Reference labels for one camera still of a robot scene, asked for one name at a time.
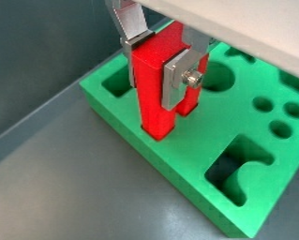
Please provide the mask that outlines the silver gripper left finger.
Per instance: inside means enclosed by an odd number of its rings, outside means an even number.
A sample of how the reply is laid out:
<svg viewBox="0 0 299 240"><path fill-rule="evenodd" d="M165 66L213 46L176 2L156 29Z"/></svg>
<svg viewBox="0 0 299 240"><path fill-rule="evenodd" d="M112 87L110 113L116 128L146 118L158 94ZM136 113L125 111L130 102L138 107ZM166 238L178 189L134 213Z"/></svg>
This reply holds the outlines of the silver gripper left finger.
<svg viewBox="0 0 299 240"><path fill-rule="evenodd" d="M124 56L128 59L129 85L134 86L130 52L153 36L148 29L141 5L133 0L105 0L109 15L120 35Z"/></svg>

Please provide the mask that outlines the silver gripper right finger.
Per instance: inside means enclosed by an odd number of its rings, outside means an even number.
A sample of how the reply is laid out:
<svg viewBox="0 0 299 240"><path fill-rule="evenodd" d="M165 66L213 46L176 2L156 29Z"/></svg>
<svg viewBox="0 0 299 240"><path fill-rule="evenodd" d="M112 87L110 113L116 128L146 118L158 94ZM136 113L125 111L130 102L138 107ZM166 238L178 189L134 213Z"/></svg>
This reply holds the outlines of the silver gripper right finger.
<svg viewBox="0 0 299 240"><path fill-rule="evenodd" d="M211 37L189 26L184 26L181 41L189 47L181 50L164 64L161 106L169 111L181 101L185 87L200 85L203 74L197 63L208 53Z"/></svg>

